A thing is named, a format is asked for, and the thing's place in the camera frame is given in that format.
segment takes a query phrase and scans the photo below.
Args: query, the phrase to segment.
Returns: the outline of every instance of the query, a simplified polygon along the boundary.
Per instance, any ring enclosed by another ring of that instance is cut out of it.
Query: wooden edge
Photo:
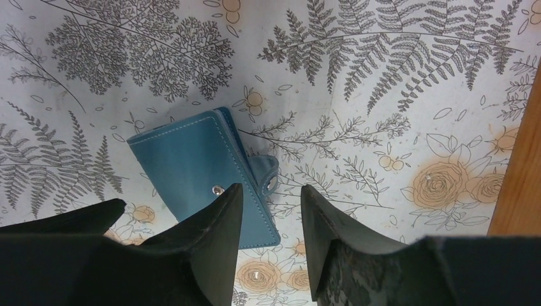
[[[541,235],[541,74],[538,72],[488,235]]]

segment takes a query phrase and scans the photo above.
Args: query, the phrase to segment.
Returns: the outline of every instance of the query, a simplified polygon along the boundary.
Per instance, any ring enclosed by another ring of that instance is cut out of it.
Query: wallet snap button
[[[214,193],[215,195],[219,196],[221,195],[225,190],[223,189],[223,187],[221,187],[220,185],[216,185],[212,188],[212,193]]]
[[[267,185],[267,190],[271,190],[272,188],[274,188],[274,186],[276,186],[276,183],[278,182],[278,178],[277,177],[272,177],[269,181],[269,185]]]

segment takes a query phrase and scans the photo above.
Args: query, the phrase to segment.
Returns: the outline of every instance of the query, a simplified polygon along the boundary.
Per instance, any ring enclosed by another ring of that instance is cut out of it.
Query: blue wallet
[[[265,197],[278,186],[274,156],[246,154],[227,108],[217,108],[128,139],[135,157],[171,213],[182,222],[241,183],[240,249],[280,243]]]

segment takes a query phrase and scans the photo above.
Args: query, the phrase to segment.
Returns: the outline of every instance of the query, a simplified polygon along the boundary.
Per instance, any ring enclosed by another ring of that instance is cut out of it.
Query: rose illustration
[[[308,280],[308,271],[306,270],[297,270],[292,273],[284,273],[282,279],[290,286],[291,288],[297,290],[309,290],[310,283]]]
[[[295,253],[297,255],[306,256],[306,245],[304,244],[304,241],[299,242],[295,246]]]
[[[432,164],[413,181],[413,201],[420,207],[443,208],[456,201],[467,179],[466,170],[460,163]]]
[[[280,282],[280,269],[269,262],[248,261],[237,271],[237,280],[245,290],[268,293]]]
[[[503,174],[492,173],[469,180],[466,190],[472,198],[481,203],[494,203],[498,199],[502,183]]]
[[[136,207],[133,211],[133,218],[139,222],[152,222],[154,210],[148,206]]]

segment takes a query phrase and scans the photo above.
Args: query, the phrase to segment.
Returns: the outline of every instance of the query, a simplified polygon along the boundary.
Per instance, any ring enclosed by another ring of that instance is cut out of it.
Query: botanical print
[[[203,1],[204,5],[211,7],[211,8],[220,8],[222,7],[224,12],[223,13],[214,13],[212,14],[212,17],[214,18],[222,18],[224,17],[225,20],[228,22],[227,24],[227,31],[231,33],[231,35],[235,36],[236,38],[239,37],[239,34],[237,30],[235,29],[235,24],[239,22],[241,19],[241,0],[220,0],[220,1],[212,1],[212,0],[205,0]]]
[[[291,253],[280,260],[278,256]],[[306,250],[304,241],[284,248],[278,245],[271,249],[252,249],[242,252],[237,264],[235,290],[244,290],[248,298],[257,300],[259,305],[305,305],[307,300],[294,300],[291,295],[298,291],[309,291],[308,271],[306,270]]]
[[[227,107],[280,162],[281,245],[239,252],[235,306],[314,305],[306,184],[403,243],[484,235],[541,50],[540,0],[6,3],[0,225],[121,198],[106,236],[142,243],[177,221],[126,140]]]
[[[480,136],[464,144],[458,143],[455,136],[428,134],[428,147],[440,161],[423,168],[411,187],[401,189],[408,201],[420,207],[410,212],[416,216],[411,226],[415,226],[419,218],[427,219],[425,225],[437,226],[436,230],[445,227],[448,231],[458,225],[474,226],[487,222],[489,216],[472,215],[471,209],[480,204],[496,203],[503,183],[503,173],[498,173],[502,162],[491,161],[501,150],[498,146],[500,140],[501,145],[512,148],[515,130],[511,133],[504,131],[499,139],[493,141],[494,150],[479,158],[472,157],[477,156],[475,148],[482,141]]]
[[[228,86],[229,40],[215,22],[180,19],[178,0],[40,1],[66,12],[45,40],[54,47],[58,70],[88,83],[95,94],[120,87],[127,73],[170,103],[186,96],[188,82],[206,99]]]
[[[124,245],[142,244],[154,234],[149,223],[154,220],[154,210],[146,205],[129,203],[123,215],[105,232],[104,236]]]
[[[308,0],[308,26],[287,10],[289,33],[276,25],[275,40],[269,40],[258,57],[269,62],[285,60],[292,73],[305,69],[315,86],[323,55],[328,55],[327,88],[332,94],[337,75],[346,69],[346,101],[356,98],[352,95],[362,80],[388,62],[367,105],[370,113],[394,90],[401,90],[398,109],[405,112],[426,87],[458,73],[465,75],[472,90],[479,69],[488,60],[503,74],[510,56],[521,52],[507,46],[507,33],[522,0],[513,0],[501,13],[491,5],[494,0],[475,0],[470,6],[452,0],[373,2],[375,7],[370,0],[339,0],[336,16],[333,9],[325,9],[324,1]],[[493,14],[500,16],[489,24]],[[417,24],[422,31],[410,30]],[[409,81],[402,89],[395,88],[404,80]]]
[[[11,117],[26,122],[33,133],[32,140],[19,135],[9,123],[0,124],[0,171],[4,200],[14,209],[21,194],[30,193],[32,214],[37,218],[40,208],[52,203],[54,212],[66,212],[71,202],[87,193],[105,200],[106,186],[122,194],[126,179],[115,174],[108,153],[107,137],[103,136],[96,151],[90,149],[85,134],[72,112],[73,137],[60,140],[56,130],[42,123],[12,102]]]
[[[335,143],[351,143],[354,147],[360,146],[361,148],[371,145],[379,146],[382,142],[379,137],[387,136],[389,139],[400,137],[410,128],[410,121],[400,113],[393,114],[385,121],[377,122],[375,129],[371,131],[370,127],[362,126],[365,120],[362,120],[360,116],[341,122],[335,112],[334,116],[339,129],[335,129],[334,119],[322,115],[318,126],[313,129],[283,138],[275,137],[275,133],[286,135],[288,128],[295,126],[295,115],[295,112],[290,112],[287,117],[282,116],[276,124],[271,124],[268,127],[258,126],[252,132],[242,129],[239,131],[270,142],[269,151],[275,156],[279,155],[280,152],[282,161],[301,161],[304,152],[308,149],[315,149],[320,158],[338,160],[340,155],[336,154]],[[331,132],[334,132],[334,135],[330,138],[327,137]]]
[[[501,110],[498,118],[502,118],[503,120],[510,119],[512,121],[522,118],[526,104],[528,103],[533,79],[537,73],[537,64],[537,56],[528,56],[525,59],[521,58],[513,63],[510,70],[514,72],[516,80],[511,81],[510,86],[506,90],[507,99],[502,103],[506,108]]]
[[[83,112],[86,112],[81,102],[73,93],[51,73],[45,70],[43,63],[47,60],[47,56],[41,54],[42,51],[39,47],[34,52],[32,51],[33,38],[27,37],[26,34],[20,32],[10,24],[6,26],[5,32],[6,34],[0,36],[0,51],[2,51],[2,55],[29,64],[28,66],[22,66],[20,69],[13,68],[8,80],[13,83],[16,81],[24,83],[34,80],[36,82],[43,82],[49,88],[60,86],[64,89],[63,94],[69,94],[79,104],[81,109],[83,109]]]

